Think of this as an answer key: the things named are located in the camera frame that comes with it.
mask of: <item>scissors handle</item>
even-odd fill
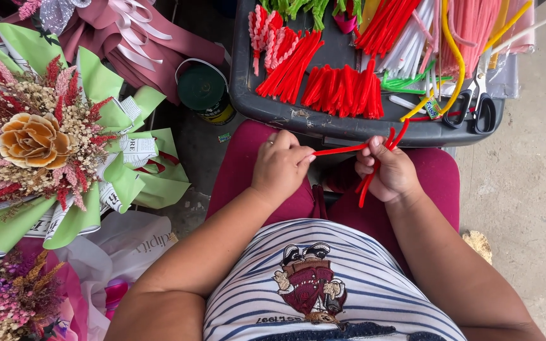
[[[458,129],[462,127],[462,123],[465,121],[466,114],[469,112],[469,105],[471,105],[471,97],[473,96],[472,89],[465,89],[459,93],[462,98],[462,104],[460,105],[460,114],[457,118],[450,118],[448,113],[442,117],[444,124],[450,128]]]
[[[479,107],[473,112],[473,129],[477,135],[488,135],[496,130],[496,106],[487,93],[479,97]]]

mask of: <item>maroon pants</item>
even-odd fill
[[[206,219],[250,186],[258,148],[274,132],[277,129],[250,120],[237,128],[218,171]],[[456,162],[448,153],[436,148],[414,149],[406,153],[416,167],[423,190],[458,232],[460,179]],[[300,188],[273,212],[263,226],[296,218],[327,218],[375,238],[395,257],[408,278],[412,278],[385,204],[368,193],[363,208],[357,206],[359,195],[355,194],[355,189],[360,178],[353,169],[354,163],[355,158],[350,158],[339,165],[343,179],[353,184],[327,212],[321,188],[312,190],[305,177]]]

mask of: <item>striped shirt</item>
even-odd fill
[[[332,221],[261,228],[208,299],[204,341],[466,341],[370,236]]]

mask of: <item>bucket handle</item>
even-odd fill
[[[180,63],[180,65],[178,65],[178,67],[176,68],[176,72],[174,72],[174,79],[176,79],[176,85],[178,85],[178,70],[180,69],[180,66],[182,66],[184,63],[186,63],[187,61],[198,61],[200,63],[203,63],[211,68],[213,68],[214,70],[216,70],[216,72],[218,72],[218,74],[223,78],[224,80],[224,87],[227,89],[227,92],[229,92],[229,83],[227,83],[227,78],[223,75],[222,72],[220,72],[220,70],[218,70],[214,65],[211,65],[210,63],[208,63],[207,61],[203,61],[201,59],[197,59],[197,58],[188,58],[188,59],[185,59],[182,63]]]

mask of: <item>woman's left hand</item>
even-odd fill
[[[279,207],[300,187],[315,150],[301,146],[291,132],[282,130],[269,136],[258,150],[252,188],[270,205]]]

